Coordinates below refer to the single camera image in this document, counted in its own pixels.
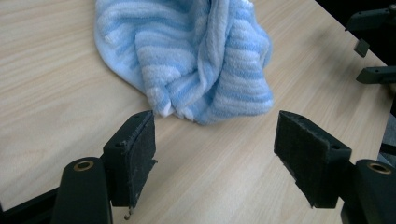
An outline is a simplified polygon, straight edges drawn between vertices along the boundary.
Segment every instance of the wooden table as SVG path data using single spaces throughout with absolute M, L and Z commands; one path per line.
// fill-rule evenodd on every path
M 392 94 L 355 80 L 383 65 L 314 0 L 255 1 L 275 51 L 265 76 L 266 115 L 200 126 L 156 118 L 158 164 L 129 222 L 340 223 L 337 209 L 311 209 L 274 154 L 279 110 L 299 113 L 375 159 Z M 146 97 L 113 74 L 93 43 L 94 1 L 0 1 L 0 201 L 5 209 L 59 186 L 71 161 L 100 156 Z

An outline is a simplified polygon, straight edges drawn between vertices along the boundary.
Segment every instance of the striped towel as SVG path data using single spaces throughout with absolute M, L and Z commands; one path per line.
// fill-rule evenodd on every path
M 201 124 L 267 112 L 272 44 L 248 0 L 97 0 L 96 47 L 162 116 Z

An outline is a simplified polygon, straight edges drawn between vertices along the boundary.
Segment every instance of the towel fold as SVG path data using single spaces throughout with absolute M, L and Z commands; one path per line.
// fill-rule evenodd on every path
M 97 0 L 105 63 L 154 112 L 201 124 L 267 112 L 272 44 L 248 0 Z

